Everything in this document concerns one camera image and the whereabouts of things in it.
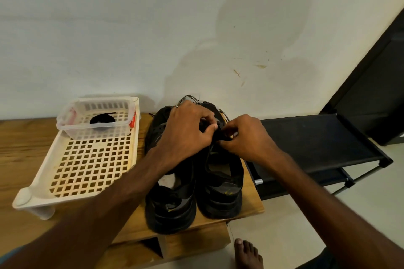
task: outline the foot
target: foot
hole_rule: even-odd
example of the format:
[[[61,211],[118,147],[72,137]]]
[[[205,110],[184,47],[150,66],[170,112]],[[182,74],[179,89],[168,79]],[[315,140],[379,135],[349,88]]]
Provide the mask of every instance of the foot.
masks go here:
[[[234,241],[234,253],[237,269],[264,269],[262,256],[252,243],[237,238]]]

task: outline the hand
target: hand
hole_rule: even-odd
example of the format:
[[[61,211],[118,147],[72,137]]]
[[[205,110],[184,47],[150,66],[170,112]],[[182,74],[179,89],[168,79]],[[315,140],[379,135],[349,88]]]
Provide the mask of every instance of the hand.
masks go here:
[[[227,123],[223,130],[227,136],[234,135],[234,138],[232,141],[219,141],[219,145],[244,160],[265,166],[270,164],[271,159],[285,154],[270,138],[258,118],[241,115]]]
[[[201,118],[210,123],[204,133],[199,131]],[[169,161],[169,168],[172,169],[184,159],[209,146],[216,129],[215,113],[186,100],[178,108],[172,108],[156,151]]]

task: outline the tile floor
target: tile floor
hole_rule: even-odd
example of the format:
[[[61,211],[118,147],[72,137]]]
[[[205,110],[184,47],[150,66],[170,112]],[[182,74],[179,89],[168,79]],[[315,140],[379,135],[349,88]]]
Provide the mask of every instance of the tile floor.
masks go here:
[[[381,147],[394,163],[357,183],[339,195],[349,207],[391,240],[404,247],[404,144]],[[357,177],[376,162],[346,168]],[[342,184],[330,185],[335,191]],[[317,256],[324,244],[288,195],[265,200],[265,213],[231,221],[232,238],[254,243],[264,258],[266,269],[293,269]],[[234,268],[232,244],[225,249],[154,266],[155,269]]]

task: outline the black shoe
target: black shoe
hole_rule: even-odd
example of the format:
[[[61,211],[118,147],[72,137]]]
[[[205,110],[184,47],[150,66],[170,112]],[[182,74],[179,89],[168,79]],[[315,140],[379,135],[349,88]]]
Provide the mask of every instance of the black shoe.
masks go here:
[[[157,145],[167,124],[171,106],[160,109],[145,137],[145,152]],[[159,234],[173,234],[188,228],[195,219],[194,162],[187,158],[165,174],[146,196],[146,223]]]
[[[218,140],[230,140],[221,131],[225,121],[216,107],[211,103],[201,103],[215,113],[218,129],[213,134],[209,147],[202,149],[195,156],[198,182],[196,200],[203,215],[212,219],[229,219],[240,213],[244,169],[238,156],[216,144]],[[204,132],[205,122],[199,124]]]

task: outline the white wall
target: white wall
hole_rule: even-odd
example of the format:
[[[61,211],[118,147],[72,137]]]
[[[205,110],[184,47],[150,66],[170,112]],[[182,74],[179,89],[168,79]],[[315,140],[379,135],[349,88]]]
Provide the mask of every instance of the white wall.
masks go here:
[[[318,113],[403,6],[0,0],[0,119],[55,116],[72,98],[113,93],[138,95],[144,112],[191,93],[230,117]]]

